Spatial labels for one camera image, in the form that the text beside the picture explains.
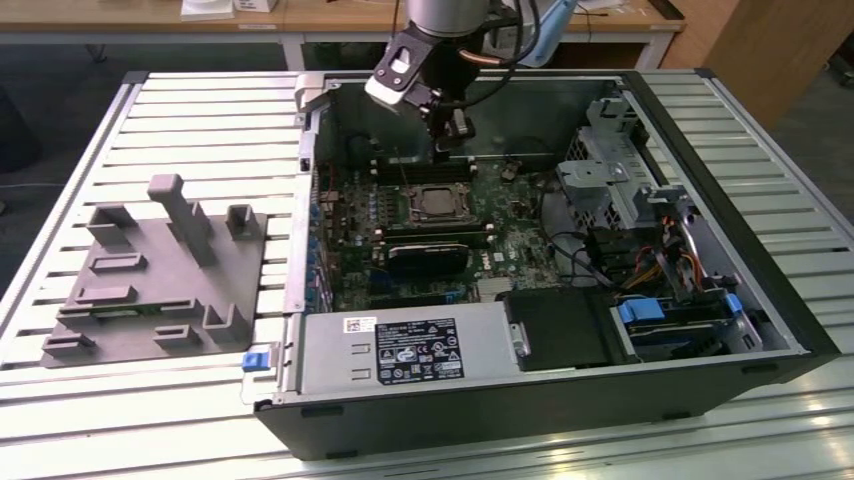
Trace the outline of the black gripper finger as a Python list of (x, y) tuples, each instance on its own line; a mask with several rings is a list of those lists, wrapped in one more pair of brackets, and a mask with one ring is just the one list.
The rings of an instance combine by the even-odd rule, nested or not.
[(449, 152), (475, 136), (475, 126), (463, 109), (440, 110), (432, 128), (432, 162), (444, 163)]

